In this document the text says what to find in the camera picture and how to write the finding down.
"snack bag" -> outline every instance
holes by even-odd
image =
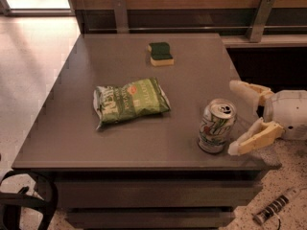
[[[97,86],[94,108],[97,129],[137,117],[170,111],[169,101],[156,78],[134,81],[123,87]]]

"can lid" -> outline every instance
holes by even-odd
[[[225,99],[216,99],[210,103],[211,113],[222,119],[230,119],[236,115],[236,107],[233,103]]]

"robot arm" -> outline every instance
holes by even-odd
[[[256,109],[258,105],[264,106],[266,100],[274,94],[268,87],[241,80],[231,80],[229,87],[233,93]]]
[[[241,155],[267,147],[273,144],[275,139],[281,137],[283,132],[284,128],[277,122],[264,123],[263,118],[260,118],[238,140],[230,144],[228,153]]]

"tabletop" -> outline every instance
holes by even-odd
[[[174,65],[154,67],[147,46],[170,44]],[[96,86],[123,86],[155,77],[171,111],[97,131]],[[198,146],[204,108],[223,98],[237,107],[230,141],[257,119],[230,92],[239,76],[218,34],[81,35],[12,167],[60,170],[262,170],[279,166],[273,148],[230,156]]]

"drawer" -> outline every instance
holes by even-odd
[[[61,181],[60,208],[236,207],[262,189],[252,181]]]
[[[203,229],[228,225],[229,208],[83,210],[68,213],[75,228],[100,229]]]

